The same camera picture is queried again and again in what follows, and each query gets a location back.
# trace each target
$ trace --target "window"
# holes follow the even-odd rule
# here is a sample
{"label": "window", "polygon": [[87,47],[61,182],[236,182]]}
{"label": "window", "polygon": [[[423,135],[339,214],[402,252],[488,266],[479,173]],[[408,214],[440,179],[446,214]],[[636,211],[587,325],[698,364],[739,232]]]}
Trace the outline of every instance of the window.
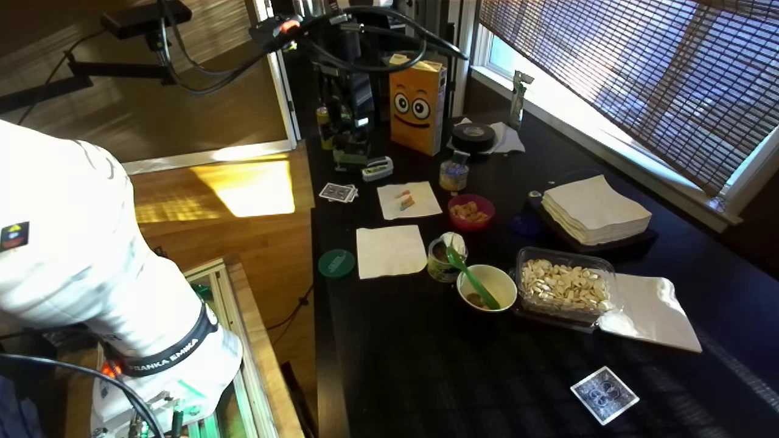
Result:
{"label": "window", "polygon": [[659,173],[711,211],[737,211],[767,179],[779,120],[779,13],[695,3],[482,3],[482,79],[537,78],[529,101]]}

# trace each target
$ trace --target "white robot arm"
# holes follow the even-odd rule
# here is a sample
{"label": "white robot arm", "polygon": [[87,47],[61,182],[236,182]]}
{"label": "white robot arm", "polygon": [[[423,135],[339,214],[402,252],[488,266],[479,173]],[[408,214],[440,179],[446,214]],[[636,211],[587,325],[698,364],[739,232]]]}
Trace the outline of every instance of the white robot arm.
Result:
{"label": "white robot arm", "polygon": [[[104,148],[0,121],[0,312],[25,325],[84,324],[171,429],[215,410],[240,364],[184,275],[144,240],[134,190]],[[127,435],[131,403],[95,384],[93,435]]]}

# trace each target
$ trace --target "window blind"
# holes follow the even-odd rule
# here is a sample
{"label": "window blind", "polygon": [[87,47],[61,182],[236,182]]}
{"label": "window blind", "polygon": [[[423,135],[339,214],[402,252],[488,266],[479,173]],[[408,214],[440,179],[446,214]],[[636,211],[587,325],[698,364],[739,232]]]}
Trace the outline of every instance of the window blind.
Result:
{"label": "window blind", "polygon": [[479,19],[711,195],[779,121],[779,0],[482,0]]}

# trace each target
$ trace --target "cup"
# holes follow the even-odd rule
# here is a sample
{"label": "cup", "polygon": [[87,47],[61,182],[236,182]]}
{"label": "cup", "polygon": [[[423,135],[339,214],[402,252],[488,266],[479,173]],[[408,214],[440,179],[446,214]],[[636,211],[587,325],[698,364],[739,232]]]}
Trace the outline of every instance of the cup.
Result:
{"label": "cup", "polygon": [[457,250],[463,261],[467,261],[464,239],[459,233],[440,233],[436,240],[429,244],[429,275],[436,283],[454,283],[457,270],[446,261],[446,246]]}

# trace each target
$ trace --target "black table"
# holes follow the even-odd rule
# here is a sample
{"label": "black table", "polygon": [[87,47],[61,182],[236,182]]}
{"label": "black table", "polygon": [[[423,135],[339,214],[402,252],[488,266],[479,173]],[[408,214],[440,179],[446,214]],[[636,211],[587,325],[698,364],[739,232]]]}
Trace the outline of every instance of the black table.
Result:
{"label": "black table", "polygon": [[[776,435],[779,283],[731,252],[711,233],[529,117],[526,154],[471,162],[467,191],[492,197],[496,222],[467,233],[470,263],[512,270],[518,247],[566,246],[551,232],[512,233],[529,191],[607,176],[652,211],[658,239],[637,252],[607,255],[619,272],[664,275],[695,325],[704,353],[683,353],[604,334],[582,334],[515,314],[467,312],[453,287],[426,272],[361,283],[316,275],[319,435]],[[430,179],[440,157],[386,146],[397,176]],[[319,191],[330,160],[308,143]],[[373,184],[355,205],[316,199],[314,263],[329,247],[355,250],[358,227],[385,227]],[[446,216],[414,222],[429,244]],[[641,397],[599,425],[569,384],[609,364]]]}

